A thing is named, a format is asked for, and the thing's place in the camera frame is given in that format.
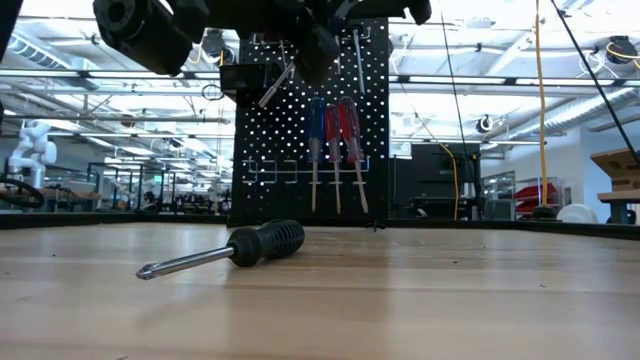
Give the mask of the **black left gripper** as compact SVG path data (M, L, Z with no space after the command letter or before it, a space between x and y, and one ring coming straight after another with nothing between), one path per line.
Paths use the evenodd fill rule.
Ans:
M352 20L405 18L406 10L417 25L432 15L430 0L302 0L296 23L299 38L292 41L297 49L295 71L307 84L321 84L341 54L335 37Z

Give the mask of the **large red-handled flathead screwdriver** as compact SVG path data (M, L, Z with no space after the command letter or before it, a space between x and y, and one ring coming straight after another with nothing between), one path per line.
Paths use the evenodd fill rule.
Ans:
M361 162L365 157L360 146L360 124L355 101L348 96L342 97L338 102L338 112L341 133L347 145L347 161L354 165L362 210L365 214L368 214L369 207L361 170Z

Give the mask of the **black metal pegboard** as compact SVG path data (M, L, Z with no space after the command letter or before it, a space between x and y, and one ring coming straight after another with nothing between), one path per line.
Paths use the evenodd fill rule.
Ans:
M382 220L388 214L389 125L389 22L385 18L361 20L356 24L371 27L371 38L361 46L365 93L358 85L353 41L341 47L341 75L334 61L328 77L310 86L292 71L279 86L265 108L258 102L249 107L236 104L232 173L233 219L267 220L271 218ZM275 63L283 71L281 51L274 45L241 43L240 64ZM308 177L299 184L244 184L242 160L273 159L311 162L309 159L309 105L319 97L335 104L351 97L357 106L360 146L370 157L371 170L362 175L369 213L362 210L356 175L339 176L341 213L336 212L333 179L321 175L317 184L316 211L311 211L311 184Z

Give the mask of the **black-handled Phillips screwdriver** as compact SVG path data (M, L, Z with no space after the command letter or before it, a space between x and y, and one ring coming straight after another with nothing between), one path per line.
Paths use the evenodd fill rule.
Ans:
M136 272L136 277L151 280L221 259L230 259L238 267L253 267L261 260L292 256L304 241L305 230L299 222L271 220L257 228L234 230L224 247L146 264Z

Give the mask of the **black plastic pegboard bin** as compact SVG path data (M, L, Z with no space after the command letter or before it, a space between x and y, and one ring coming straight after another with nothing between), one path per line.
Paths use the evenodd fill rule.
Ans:
M220 88L239 107L256 104L282 74L275 63L235 64L220 68Z

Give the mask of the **black cabinet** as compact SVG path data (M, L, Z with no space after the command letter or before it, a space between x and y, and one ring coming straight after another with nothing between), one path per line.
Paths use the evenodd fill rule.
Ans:
M410 146L410 156L389 160L390 215L394 218L473 220L479 216L480 146Z

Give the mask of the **red storage bins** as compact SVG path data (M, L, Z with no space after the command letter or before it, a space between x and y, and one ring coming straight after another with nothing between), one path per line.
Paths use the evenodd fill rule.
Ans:
M533 209L542 204L543 186L533 184L525 186L518 190L514 195L515 213L517 215L532 215ZM561 205L559 193L556 186L552 183L547 184L547 205L551 208L558 209Z

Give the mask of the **white round object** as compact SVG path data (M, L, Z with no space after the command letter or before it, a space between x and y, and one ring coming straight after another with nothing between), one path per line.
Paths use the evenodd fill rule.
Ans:
M591 223L598 222L595 211L585 204L570 204L558 212L556 219L563 223Z

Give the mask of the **cardboard box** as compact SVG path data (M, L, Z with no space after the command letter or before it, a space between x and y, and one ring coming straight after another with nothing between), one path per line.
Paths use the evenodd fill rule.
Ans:
M592 154L591 160L611 179L613 192L640 190L640 165L628 149Z

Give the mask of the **wooden side table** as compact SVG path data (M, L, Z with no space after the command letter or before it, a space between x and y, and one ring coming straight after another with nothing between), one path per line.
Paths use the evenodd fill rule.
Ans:
M635 224L637 214L631 215L629 205L640 205L640 189L600 193L598 200L610 207L613 224Z

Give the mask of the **short chrome hook rail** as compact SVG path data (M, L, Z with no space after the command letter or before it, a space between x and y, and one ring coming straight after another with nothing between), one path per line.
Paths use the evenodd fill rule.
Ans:
M242 177L242 183L244 184L257 184L257 185L272 185L277 183L284 183L286 185L299 184L305 177L308 177L309 184L311 184L313 170L312 163L297 160L273 160L273 159L249 159L242 160L242 170L246 171L246 174ZM364 161L360 162L361 175L369 173L371 170L371 160L367 156ZM349 175L357 175L355 165L347 162L342 162L338 165L338 174L340 177ZM328 162L319 163L317 170L318 178L321 175L329 175L333 179L334 167L329 165Z

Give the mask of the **black table frame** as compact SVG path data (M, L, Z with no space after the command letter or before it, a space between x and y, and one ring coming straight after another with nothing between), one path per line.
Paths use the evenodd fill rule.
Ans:
M151 213L20 213L0 214L0 230L25 228L89 226L124 223L177 223L198 225L252 226L256 220L231 219L210 215L170 215ZM640 226L616 224L561 223L551 221L453 221L417 219L320 219L306 218L299 223L311 227L411 228L461 230L513 230L640 241Z

